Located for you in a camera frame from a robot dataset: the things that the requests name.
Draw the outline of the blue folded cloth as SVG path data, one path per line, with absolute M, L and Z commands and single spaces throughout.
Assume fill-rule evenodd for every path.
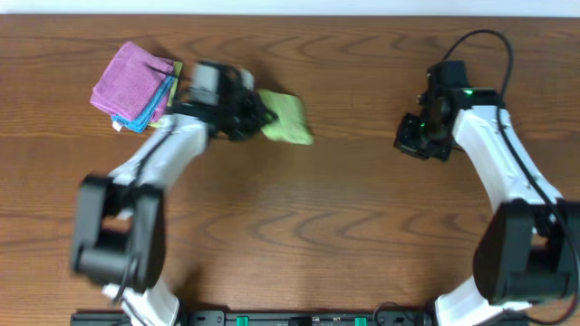
M 156 108 L 162 102 L 164 97 L 169 93 L 169 90 L 175 80 L 175 76 L 170 75 L 166 77 L 158 89 L 153 92 L 153 95 L 135 119 L 126 120 L 120 115 L 113 116 L 111 118 L 112 127 L 116 131 L 120 131 L 121 129 L 125 128 L 137 133 L 143 132 L 147 125 L 150 123 Z

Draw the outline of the green microfiber cloth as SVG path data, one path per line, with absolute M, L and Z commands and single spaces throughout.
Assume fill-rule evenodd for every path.
M 314 135 L 305 118 L 301 100 L 293 95 L 260 89 L 258 94 L 265 106 L 277 119 L 267 123 L 261 130 L 272 141 L 294 145 L 313 145 Z

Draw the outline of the purple folded cloth top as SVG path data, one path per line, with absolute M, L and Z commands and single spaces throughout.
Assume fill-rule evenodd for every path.
M 125 43 L 92 89 L 90 103 L 111 116 L 135 120 L 174 70 L 171 59 L 157 57 L 136 43 Z

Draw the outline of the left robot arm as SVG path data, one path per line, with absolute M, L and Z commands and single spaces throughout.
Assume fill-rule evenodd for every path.
M 178 324 L 179 299 L 161 277 L 165 197 L 211 139 L 224 134 L 244 141 L 276 118 L 248 70 L 197 62 L 188 97 L 173 101 L 133 156 L 108 175 L 88 175 L 80 184 L 72 271 L 99 284 L 129 324 Z

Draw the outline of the green folded cloth bottom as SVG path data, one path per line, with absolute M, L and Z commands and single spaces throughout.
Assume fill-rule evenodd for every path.
M 173 62 L 173 74 L 175 75 L 174 81 L 171 84 L 166 96 L 162 100 L 161 104 L 154 111 L 153 116 L 150 120 L 149 126 L 152 128 L 158 128 L 160 126 L 159 120 L 166 113 L 167 109 L 172 105 L 175 98 L 175 93 L 179 84 L 179 76 L 183 67 L 182 62 Z

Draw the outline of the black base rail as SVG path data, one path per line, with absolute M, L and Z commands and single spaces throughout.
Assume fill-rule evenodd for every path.
M 124 312 L 76 312 L 71 315 L 71 326 L 131 325 Z M 427 312 L 382 310 L 374 315 L 362 312 L 223 312 L 193 311 L 181 313 L 176 324 L 180 326 L 413 326 L 437 325 Z M 529 325 L 520 314 L 503 317 L 483 325 Z

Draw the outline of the purple folded cloth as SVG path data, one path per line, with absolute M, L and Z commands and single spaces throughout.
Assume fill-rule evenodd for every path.
M 92 89 L 90 103 L 111 116 L 135 120 L 174 70 L 171 59 L 157 57 L 136 43 L 125 43 Z
M 163 94 L 158 99 L 158 104 L 154 110 L 153 116 L 151 117 L 151 122 L 157 122 L 168 106 L 169 91 L 175 81 L 175 79 L 168 81 L 168 76 L 175 76 L 175 68 L 176 66 L 171 59 L 157 56 L 155 56 L 155 62 L 149 63 L 147 77 L 150 84 L 150 96 L 163 91 Z

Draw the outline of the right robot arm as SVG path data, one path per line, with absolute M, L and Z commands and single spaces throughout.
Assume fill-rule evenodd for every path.
M 427 70 L 420 114 L 406 114 L 395 148 L 447 161 L 469 157 L 493 216 L 473 256 L 472 275 L 434 302 L 436 325 L 486 325 L 539 303 L 579 298 L 579 205 L 541 174 L 512 128 L 501 95 L 469 85 L 462 61 Z

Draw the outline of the purple folded cloth lower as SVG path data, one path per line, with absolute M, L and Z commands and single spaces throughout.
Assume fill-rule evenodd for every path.
M 157 56 L 155 56 L 155 62 L 149 63 L 147 77 L 150 84 L 150 96 L 163 91 L 163 94 L 158 99 L 158 104 L 154 110 L 153 116 L 151 117 L 151 122 L 157 122 L 168 106 L 169 91 L 175 81 L 175 79 L 168 81 L 168 76 L 175 76 L 175 68 L 176 66 L 171 59 Z

